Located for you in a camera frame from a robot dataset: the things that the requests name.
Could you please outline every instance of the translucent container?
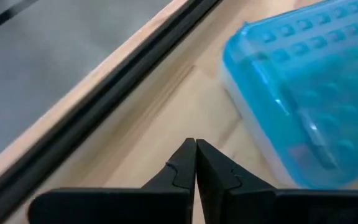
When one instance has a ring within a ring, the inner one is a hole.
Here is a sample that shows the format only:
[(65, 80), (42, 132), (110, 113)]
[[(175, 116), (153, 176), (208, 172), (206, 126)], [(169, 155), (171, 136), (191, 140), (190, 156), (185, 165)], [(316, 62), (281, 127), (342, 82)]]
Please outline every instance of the translucent container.
[(358, 179), (358, 1), (324, 1), (245, 24), (223, 78), (286, 184), (336, 189)]

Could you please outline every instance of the wooden table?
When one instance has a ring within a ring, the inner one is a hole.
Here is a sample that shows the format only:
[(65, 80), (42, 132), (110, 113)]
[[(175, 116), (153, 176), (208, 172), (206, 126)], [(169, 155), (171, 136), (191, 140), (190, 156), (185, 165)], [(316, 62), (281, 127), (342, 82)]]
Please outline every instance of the wooden table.
[[(225, 41), (252, 22), (317, 0), (223, 0), (42, 184), (57, 187), (140, 187), (185, 138), (203, 138), (276, 187), (273, 177), (226, 93), (219, 73)], [(0, 174), (90, 92), (186, 0), (174, 0), (113, 52), (43, 118), (0, 155)], [(27, 201), (7, 223), (26, 223)], [(194, 223), (203, 223), (196, 195)]]

